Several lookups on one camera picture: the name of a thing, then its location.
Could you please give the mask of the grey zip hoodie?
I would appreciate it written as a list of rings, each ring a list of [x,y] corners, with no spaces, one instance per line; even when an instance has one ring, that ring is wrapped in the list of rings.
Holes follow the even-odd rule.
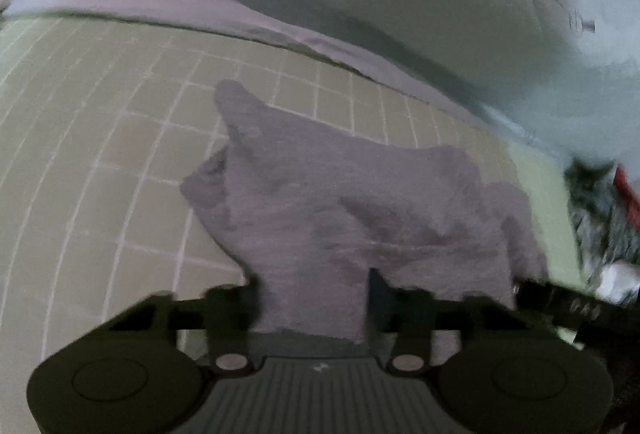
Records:
[[[368,275],[444,300],[513,302],[544,280],[529,201],[484,183],[458,148],[408,149],[267,106],[241,84],[215,92],[227,143],[183,180],[209,235],[259,281],[256,353],[361,353]]]

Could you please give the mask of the white garment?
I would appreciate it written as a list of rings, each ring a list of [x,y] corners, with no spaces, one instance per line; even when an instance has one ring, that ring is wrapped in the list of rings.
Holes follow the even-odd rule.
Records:
[[[623,261],[604,265],[597,270],[592,283],[593,293],[599,300],[631,306],[639,296],[639,266]]]

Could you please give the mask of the blue plaid shirt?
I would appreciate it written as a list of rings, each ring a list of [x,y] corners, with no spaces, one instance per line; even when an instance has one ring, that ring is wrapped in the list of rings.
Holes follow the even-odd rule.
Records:
[[[639,264],[639,232],[614,184],[616,171],[615,163],[592,166],[574,160],[564,172],[579,266],[590,290],[600,284],[606,266]]]

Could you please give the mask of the red knitted garment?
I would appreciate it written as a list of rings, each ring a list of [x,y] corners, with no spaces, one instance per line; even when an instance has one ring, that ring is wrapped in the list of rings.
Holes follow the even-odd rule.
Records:
[[[613,185],[620,199],[620,205],[625,210],[627,222],[634,229],[640,230],[639,197],[632,190],[628,183],[626,173],[620,166],[615,170]]]

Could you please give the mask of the green grid-pattern mat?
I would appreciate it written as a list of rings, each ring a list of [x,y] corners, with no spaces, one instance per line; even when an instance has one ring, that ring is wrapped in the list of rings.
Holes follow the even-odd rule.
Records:
[[[31,433],[43,357],[158,290],[195,298],[239,269],[179,191],[227,132],[215,85],[385,145],[456,146],[529,196],[551,276],[578,286],[562,170],[541,152],[355,72],[253,42],[77,17],[1,27],[1,428]]]

